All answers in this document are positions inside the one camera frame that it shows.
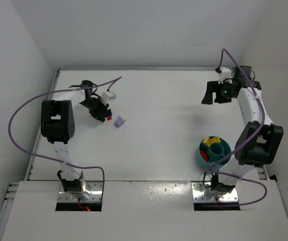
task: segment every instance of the gray wall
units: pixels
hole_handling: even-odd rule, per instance
[[[239,59],[268,0],[12,0],[52,68]]]
[[[8,121],[25,100],[49,90],[53,74],[10,0],[0,0],[0,209],[9,182],[22,180],[28,164],[28,156],[10,142]],[[16,140],[29,149],[39,110],[40,102],[30,104],[13,126]]]
[[[279,151],[268,168],[277,175],[288,215],[288,1],[270,2],[243,63],[254,68],[267,111],[275,124],[284,128]]]

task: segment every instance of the teal bowl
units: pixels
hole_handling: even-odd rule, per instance
[[[203,169],[209,168],[212,164],[214,164],[215,162],[217,162],[218,160],[220,160],[221,158],[223,158],[224,156],[226,156],[231,152],[229,144],[222,138],[220,138],[220,140],[221,142],[213,143],[209,147],[205,145],[203,141],[200,142],[198,149],[196,150],[196,160]],[[200,151],[204,151],[207,154],[207,156],[209,157],[209,162],[206,162],[204,160]],[[230,159],[231,157],[222,162],[222,164],[216,165],[214,167],[214,170],[215,169],[218,170],[224,167],[229,162]]]

